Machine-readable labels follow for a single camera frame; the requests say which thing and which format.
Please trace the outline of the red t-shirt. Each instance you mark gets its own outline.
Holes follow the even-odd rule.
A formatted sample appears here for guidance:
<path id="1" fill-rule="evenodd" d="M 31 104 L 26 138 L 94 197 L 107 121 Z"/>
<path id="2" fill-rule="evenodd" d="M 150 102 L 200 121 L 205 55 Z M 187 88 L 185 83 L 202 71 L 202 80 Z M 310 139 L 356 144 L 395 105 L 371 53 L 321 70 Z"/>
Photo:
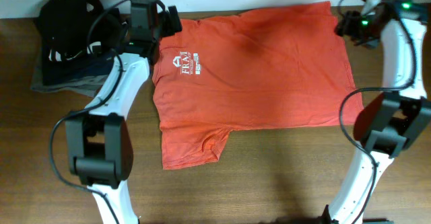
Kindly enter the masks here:
<path id="1" fill-rule="evenodd" d="M 217 162 L 233 131 L 352 124 L 362 97 L 328 1 L 183 20 L 160 44 L 162 166 Z"/>

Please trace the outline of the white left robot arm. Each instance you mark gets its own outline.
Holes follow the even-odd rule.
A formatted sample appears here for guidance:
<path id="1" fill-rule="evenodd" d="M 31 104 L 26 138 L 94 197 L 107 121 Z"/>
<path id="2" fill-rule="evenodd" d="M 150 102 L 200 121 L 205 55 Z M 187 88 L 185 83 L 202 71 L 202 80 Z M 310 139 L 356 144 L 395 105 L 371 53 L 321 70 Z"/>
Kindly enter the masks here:
<path id="1" fill-rule="evenodd" d="M 61 119 L 68 165 L 78 189 L 91 193 L 103 223 L 138 223 L 127 180 L 133 148 L 126 119 L 134 99 L 160 57 L 161 39 L 182 25 L 175 6 L 160 0 L 129 0 L 126 42 L 113 50 L 113 66 L 98 95 L 83 109 Z"/>

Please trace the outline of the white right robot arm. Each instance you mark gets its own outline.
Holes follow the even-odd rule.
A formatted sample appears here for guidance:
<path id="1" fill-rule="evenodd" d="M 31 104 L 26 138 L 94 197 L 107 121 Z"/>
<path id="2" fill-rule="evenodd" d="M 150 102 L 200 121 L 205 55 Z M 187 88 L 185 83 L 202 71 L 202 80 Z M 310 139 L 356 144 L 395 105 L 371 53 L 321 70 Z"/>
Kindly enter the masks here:
<path id="1" fill-rule="evenodd" d="M 353 133 L 342 133 L 356 148 L 340 191 L 316 223 L 364 223 L 374 189 L 399 154 L 430 124 L 430 100 L 422 79 L 426 6 L 412 0 L 363 0 L 361 11 L 347 11 L 335 27 L 357 46 L 383 45 L 383 84 L 358 115 Z"/>

